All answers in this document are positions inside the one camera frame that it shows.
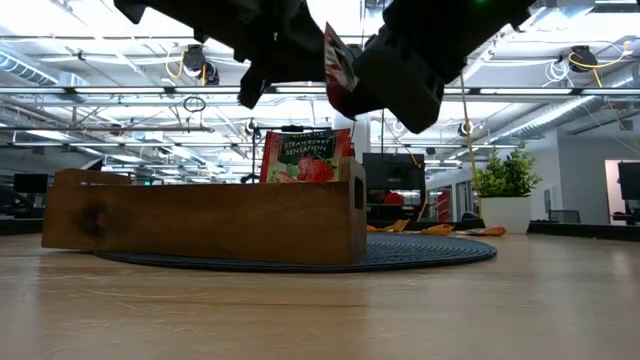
table surface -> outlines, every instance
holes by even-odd
[[[495,260],[274,275],[0,238],[0,359],[638,359],[640,243],[510,236]]]

wooden crate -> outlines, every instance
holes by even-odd
[[[56,174],[42,246],[342,265],[366,249],[365,174],[325,184],[134,186],[88,170]]]

black monitor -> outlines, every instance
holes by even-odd
[[[17,193],[44,194],[48,187],[48,174],[13,174],[13,191]]]
[[[424,155],[362,154],[362,166],[367,172],[367,189],[421,190],[424,192]]]
[[[640,163],[618,164],[620,191],[624,200],[640,200]]]

strawberry sensation tea box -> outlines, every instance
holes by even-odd
[[[349,156],[349,133],[349,129],[300,134],[268,132],[260,182],[337,181],[340,159]]]

blue round mat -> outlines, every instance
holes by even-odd
[[[367,256],[347,266],[300,265],[262,261],[240,261],[184,256],[96,253],[97,256],[130,264],[242,272],[349,273],[417,269],[460,265],[491,259],[497,251],[487,244],[443,236],[368,234]]]

